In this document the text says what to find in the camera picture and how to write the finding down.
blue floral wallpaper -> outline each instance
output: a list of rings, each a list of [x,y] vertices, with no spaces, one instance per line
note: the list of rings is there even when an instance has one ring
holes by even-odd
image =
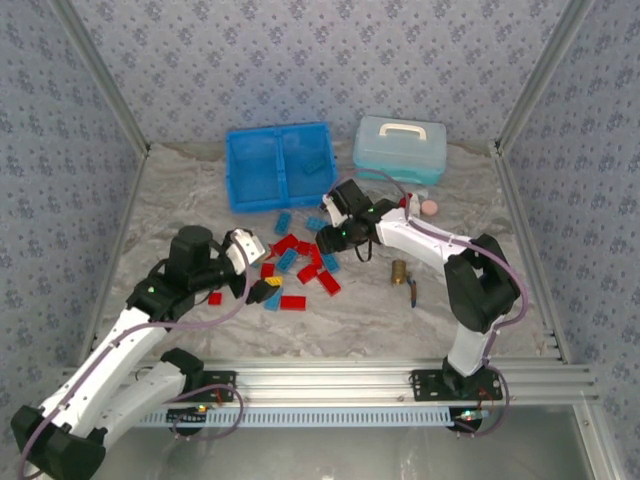
[[[45,0],[3,0],[0,42],[4,472],[11,415],[77,360],[138,162]]]
[[[574,360],[640,478],[640,3],[597,0],[509,153]]]
[[[73,0],[147,139],[364,114],[496,138],[567,0]]]

purple cable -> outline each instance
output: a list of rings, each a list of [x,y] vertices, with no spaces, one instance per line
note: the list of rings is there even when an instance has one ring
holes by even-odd
[[[60,408],[59,406],[66,405],[69,402],[69,400],[73,398],[74,394],[80,389],[82,384],[87,380],[87,378],[89,378],[89,376],[93,373],[93,371],[98,367],[98,365],[100,365],[100,363],[107,357],[109,352],[114,348],[114,345],[119,345],[120,342],[122,342],[122,340],[127,338],[132,333],[135,333],[139,330],[143,330],[145,328],[166,328],[166,329],[172,329],[172,330],[197,330],[200,328],[207,328],[207,327],[212,327],[214,325],[220,325],[222,322],[226,322],[227,320],[232,318],[236,313],[240,311],[240,309],[245,305],[247,301],[247,297],[249,296],[251,279],[249,278],[250,274],[249,274],[248,267],[250,264],[249,264],[249,259],[247,258],[247,255],[244,253],[244,250],[242,249],[241,245],[238,243],[238,241],[235,238],[233,239],[233,243],[236,245],[236,247],[238,247],[238,250],[242,255],[242,260],[245,265],[244,291],[242,292],[242,297],[240,298],[236,306],[233,307],[230,312],[210,322],[198,322],[198,323],[192,323],[192,324],[178,324],[178,323],[170,323],[170,322],[144,323],[144,324],[136,325],[135,327],[129,328],[128,330],[125,330],[120,335],[118,335],[112,342],[109,343],[109,345],[105,347],[105,349],[102,352],[100,352],[100,354],[96,357],[93,363],[91,363],[91,365],[87,367],[87,369],[80,376],[80,378],[78,378],[76,383],[74,383],[73,386],[69,388],[69,391],[60,400],[58,407],[52,410],[51,413],[47,415],[47,417],[45,417],[45,419],[40,423],[40,425],[36,427],[34,432],[31,434],[31,436],[29,437],[29,440],[27,440],[27,443],[22,449],[22,453],[20,454],[20,462],[18,464],[18,472],[16,477],[17,480],[31,480],[33,478],[36,478],[38,475],[42,473],[42,472],[38,472],[28,477],[24,475],[24,467],[27,464],[27,458],[29,457],[29,453],[31,453],[31,449],[33,448],[33,445],[35,444],[36,440],[38,440],[38,438],[40,437],[44,429],[47,428],[47,426],[56,417]]]
[[[178,418],[174,420],[173,425],[171,426],[171,431],[175,434],[176,439],[182,439],[188,442],[192,442],[192,441],[202,442],[206,440],[217,440],[217,439],[224,438],[231,435],[233,432],[235,432],[238,429],[238,427],[240,426],[240,422],[242,422],[242,417],[244,415],[244,400],[242,399],[240,392],[238,392],[238,390],[236,390],[234,387],[231,387],[229,385],[225,385],[223,383],[206,385],[202,388],[197,388],[192,392],[187,392],[187,393],[183,393],[182,395],[178,395],[177,397],[172,398],[171,400],[165,403],[179,402],[181,400],[186,400],[187,398],[190,398],[199,393],[208,392],[209,390],[216,390],[216,389],[227,390],[233,393],[238,399],[238,403],[240,404],[240,411],[238,412],[238,416],[236,417],[235,422],[233,422],[233,425],[231,425],[229,428],[227,428],[226,430],[220,433],[216,433],[215,435],[210,435],[208,437],[187,437],[185,435],[180,435],[177,431],[178,423],[180,423],[180,420],[182,420],[182,417],[187,415],[186,413],[183,413],[182,415],[179,415]]]
[[[398,182],[395,178],[391,177],[390,175],[386,174],[385,172],[383,172],[381,170],[375,170],[373,168],[356,168],[356,169],[354,169],[354,172],[355,173],[358,173],[358,172],[372,173],[374,175],[380,175],[380,176],[384,177],[385,179],[387,179],[388,181],[390,181],[391,183],[393,183],[398,188],[398,190],[400,190],[400,193],[402,193],[402,196],[406,200],[404,213],[405,213],[405,218],[406,218],[406,220],[407,220],[407,222],[408,222],[408,224],[410,226],[415,228],[420,233],[422,233],[424,235],[427,235],[427,236],[429,236],[431,238],[435,238],[436,240],[440,240],[442,242],[451,243],[452,245],[457,245],[459,247],[468,248],[468,249],[473,250],[474,252],[476,252],[478,254],[484,255],[485,257],[489,258],[491,261],[497,263],[505,272],[507,272],[507,274],[511,277],[513,282],[518,286],[518,289],[520,290],[520,293],[522,295],[522,303],[520,305],[520,311],[513,318],[510,318],[508,320],[503,320],[499,324],[493,324],[491,326],[492,328],[491,328],[491,334],[489,335],[489,340],[487,341],[485,349],[482,352],[482,365],[486,369],[491,370],[496,375],[498,375],[498,378],[500,378],[500,381],[502,382],[502,385],[504,386],[505,404],[504,404],[504,409],[502,411],[502,414],[500,415],[500,417],[498,418],[498,420],[496,421],[495,424],[493,424],[490,428],[488,428],[487,430],[485,430],[483,432],[480,432],[480,433],[476,433],[471,427],[469,427],[467,425],[464,425],[464,424],[462,424],[460,422],[454,422],[457,425],[459,425],[461,427],[464,427],[467,430],[470,430],[471,431],[471,433],[469,433],[470,436],[483,437],[485,435],[489,435],[490,433],[494,432],[497,428],[499,428],[502,425],[502,423],[504,422],[504,420],[507,417],[507,413],[508,413],[508,410],[509,410],[509,405],[510,405],[510,402],[511,402],[511,398],[509,396],[509,386],[507,385],[507,380],[505,379],[503,373],[500,370],[498,370],[496,367],[489,366],[489,358],[488,358],[489,357],[489,352],[491,351],[491,347],[493,347],[493,344],[494,344],[494,342],[496,340],[496,329],[498,327],[507,327],[509,325],[514,325],[514,324],[518,323],[519,321],[521,321],[525,317],[525,315],[527,314],[527,310],[529,309],[529,292],[527,291],[527,288],[526,288],[524,282],[522,282],[522,280],[520,279],[520,276],[513,269],[513,267],[511,267],[507,262],[502,260],[497,255],[495,255],[493,252],[490,252],[490,251],[488,251],[488,250],[486,250],[486,249],[484,249],[482,247],[474,245],[473,243],[466,242],[464,240],[460,240],[460,239],[457,239],[457,238],[452,238],[452,237],[449,237],[447,235],[442,235],[442,234],[440,234],[438,232],[433,232],[431,230],[428,230],[428,229],[418,225],[414,221],[412,221],[411,217],[410,217],[410,211],[409,211],[409,201],[410,201],[409,195],[405,191],[405,189],[402,187],[400,182]],[[331,185],[329,191],[333,190],[336,185],[338,185],[339,183],[343,182],[344,180],[346,180],[348,178],[353,178],[353,175],[346,175],[346,176],[343,176],[343,177],[339,178],[338,180],[336,180]]]

